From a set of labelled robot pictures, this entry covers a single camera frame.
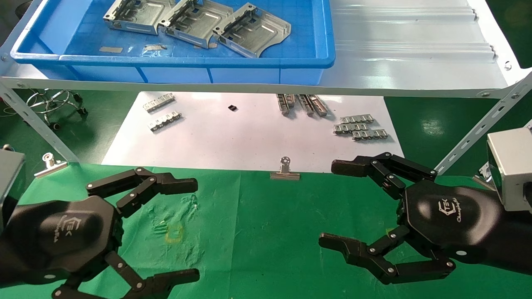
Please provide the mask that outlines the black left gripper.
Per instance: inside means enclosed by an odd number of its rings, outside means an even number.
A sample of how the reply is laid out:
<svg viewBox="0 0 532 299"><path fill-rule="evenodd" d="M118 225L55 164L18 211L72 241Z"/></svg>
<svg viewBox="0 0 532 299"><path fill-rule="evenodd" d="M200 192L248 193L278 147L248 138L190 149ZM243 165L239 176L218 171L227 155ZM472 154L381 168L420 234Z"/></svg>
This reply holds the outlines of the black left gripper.
<svg viewBox="0 0 532 299"><path fill-rule="evenodd" d="M20 204L4 228L4 286L66 279L53 299L101 299L78 288L111 266L131 286L124 299L167 299L175 286L200 279L198 269L142 279L116 253L122 235L121 216L99 196Z"/></svg>

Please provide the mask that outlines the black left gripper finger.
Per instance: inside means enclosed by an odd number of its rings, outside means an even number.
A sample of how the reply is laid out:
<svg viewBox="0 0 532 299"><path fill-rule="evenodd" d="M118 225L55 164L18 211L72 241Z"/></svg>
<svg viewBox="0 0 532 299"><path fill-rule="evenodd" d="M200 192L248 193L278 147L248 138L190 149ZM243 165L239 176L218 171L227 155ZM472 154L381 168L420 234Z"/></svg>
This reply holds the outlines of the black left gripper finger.
<svg viewBox="0 0 532 299"><path fill-rule="evenodd" d="M123 218L129 218L158 194L188 194L197 190L198 182L194 178L176 179L169 172L153 173L145 168L121 172L90 182L86 186L88 195L101 198L128 191L127 195L116 203L116 209Z"/></svg>

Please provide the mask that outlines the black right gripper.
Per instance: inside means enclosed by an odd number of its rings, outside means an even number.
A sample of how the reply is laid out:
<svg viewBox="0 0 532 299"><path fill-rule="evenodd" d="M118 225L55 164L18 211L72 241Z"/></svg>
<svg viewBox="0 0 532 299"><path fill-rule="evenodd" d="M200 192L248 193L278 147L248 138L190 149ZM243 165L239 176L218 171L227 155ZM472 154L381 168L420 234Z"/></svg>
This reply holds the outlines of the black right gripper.
<svg viewBox="0 0 532 299"><path fill-rule="evenodd" d="M505 263L504 208L495 192L436 184L436 170L390 152L357 156L352 161L334 160L331 172L367 176L392 199L403 198L402 225L370 245L330 233L319 237L319 246L342 253L346 263L367 269L382 284L444 279L456 268L450 259L469 264ZM400 178L416 183L406 187ZM386 254L404 242L429 260L387 261Z"/></svg>

